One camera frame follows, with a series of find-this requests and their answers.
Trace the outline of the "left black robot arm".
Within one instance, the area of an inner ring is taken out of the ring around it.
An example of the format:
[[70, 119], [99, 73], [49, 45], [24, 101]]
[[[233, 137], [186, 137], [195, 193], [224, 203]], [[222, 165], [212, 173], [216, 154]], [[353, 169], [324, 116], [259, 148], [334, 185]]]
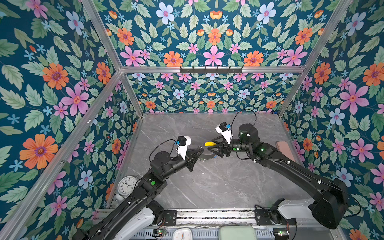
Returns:
[[185, 157], [177, 155], [173, 158], [166, 151], [158, 152], [150, 163], [151, 168], [139, 180], [133, 192], [98, 224], [89, 230], [78, 230], [72, 239], [112, 240], [143, 208], [153, 207], [154, 216], [158, 215], [161, 206], [155, 198], [167, 186], [166, 179], [184, 168], [193, 171], [203, 152], [203, 148], [189, 149]]

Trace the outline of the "white round alarm clock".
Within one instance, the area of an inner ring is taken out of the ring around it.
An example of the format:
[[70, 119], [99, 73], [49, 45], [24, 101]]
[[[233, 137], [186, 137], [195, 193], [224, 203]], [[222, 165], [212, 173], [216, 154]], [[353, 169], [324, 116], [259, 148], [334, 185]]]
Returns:
[[122, 197], [129, 196], [133, 192], [137, 182], [138, 179], [134, 176], [126, 176], [122, 178], [118, 184], [118, 194]]

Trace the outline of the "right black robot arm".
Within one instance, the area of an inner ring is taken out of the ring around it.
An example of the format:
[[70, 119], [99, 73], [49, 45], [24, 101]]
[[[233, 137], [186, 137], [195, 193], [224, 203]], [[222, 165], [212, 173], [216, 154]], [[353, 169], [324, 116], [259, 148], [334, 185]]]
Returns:
[[269, 209], [274, 224], [299, 218], [315, 220], [332, 230], [338, 227], [349, 207], [343, 181], [330, 181], [292, 161], [276, 147], [262, 142], [252, 124], [242, 124], [237, 139], [226, 122], [217, 125], [216, 131], [219, 137], [212, 140], [214, 146], [208, 148], [210, 152], [221, 158], [229, 157], [231, 153], [246, 153], [248, 160], [281, 174], [310, 195], [305, 200], [278, 199]]

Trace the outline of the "pink eraser case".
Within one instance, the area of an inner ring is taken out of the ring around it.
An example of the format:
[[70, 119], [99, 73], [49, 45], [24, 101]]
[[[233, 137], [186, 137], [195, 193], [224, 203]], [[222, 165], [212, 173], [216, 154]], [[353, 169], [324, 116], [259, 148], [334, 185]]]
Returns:
[[296, 161], [295, 155], [291, 150], [291, 147], [288, 142], [285, 141], [279, 141], [276, 142], [277, 149], [282, 152], [287, 158], [289, 158], [291, 161]]

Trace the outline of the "white clock at front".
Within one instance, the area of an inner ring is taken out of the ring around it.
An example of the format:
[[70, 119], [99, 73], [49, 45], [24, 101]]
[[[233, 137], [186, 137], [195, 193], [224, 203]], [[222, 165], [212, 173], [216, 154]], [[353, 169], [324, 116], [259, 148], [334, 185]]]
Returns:
[[193, 240], [193, 232], [189, 228], [181, 228], [174, 231], [172, 240]]

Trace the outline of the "black hook rail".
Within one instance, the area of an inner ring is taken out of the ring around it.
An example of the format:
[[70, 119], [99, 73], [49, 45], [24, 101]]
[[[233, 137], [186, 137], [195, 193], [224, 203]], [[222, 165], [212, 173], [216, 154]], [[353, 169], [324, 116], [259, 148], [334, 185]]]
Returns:
[[180, 67], [181, 74], [239, 74], [243, 67]]

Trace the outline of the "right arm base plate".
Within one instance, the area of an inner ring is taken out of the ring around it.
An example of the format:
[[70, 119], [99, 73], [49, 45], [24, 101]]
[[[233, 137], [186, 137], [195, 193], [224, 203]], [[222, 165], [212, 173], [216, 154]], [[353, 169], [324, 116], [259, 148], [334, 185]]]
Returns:
[[278, 211], [272, 211], [265, 209], [254, 209], [255, 219], [259, 226], [295, 226], [295, 219], [285, 219]]

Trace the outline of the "aluminium front rail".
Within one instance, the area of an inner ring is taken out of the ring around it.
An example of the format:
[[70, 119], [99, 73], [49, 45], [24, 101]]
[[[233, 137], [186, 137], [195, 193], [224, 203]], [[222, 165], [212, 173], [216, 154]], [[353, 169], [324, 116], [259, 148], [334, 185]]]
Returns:
[[[285, 228], [294, 226], [259, 226], [255, 219], [253, 208], [197, 208], [197, 209], [167, 209], [177, 210], [177, 222], [174, 227], [219, 227], [232, 225], [246, 225], [254, 228]], [[133, 224], [144, 227], [155, 226], [154, 221], [156, 216], [148, 209], [139, 211], [132, 220], [128, 222], [129, 226]], [[324, 226], [313, 219], [295, 219], [296, 225], [299, 228], [326, 230]]]

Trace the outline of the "pale green box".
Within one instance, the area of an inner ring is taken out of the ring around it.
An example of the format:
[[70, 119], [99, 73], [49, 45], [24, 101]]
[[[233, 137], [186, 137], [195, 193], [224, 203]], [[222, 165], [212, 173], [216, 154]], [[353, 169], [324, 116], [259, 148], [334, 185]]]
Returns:
[[226, 226], [219, 229], [219, 240], [257, 240], [251, 226]]

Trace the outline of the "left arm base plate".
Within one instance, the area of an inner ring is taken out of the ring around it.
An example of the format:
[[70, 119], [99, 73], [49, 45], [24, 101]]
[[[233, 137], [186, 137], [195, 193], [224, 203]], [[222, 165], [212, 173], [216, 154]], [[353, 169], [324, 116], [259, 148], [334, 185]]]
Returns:
[[154, 221], [155, 226], [175, 226], [177, 222], [178, 211], [177, 210], [165, 210], [162, 211]]

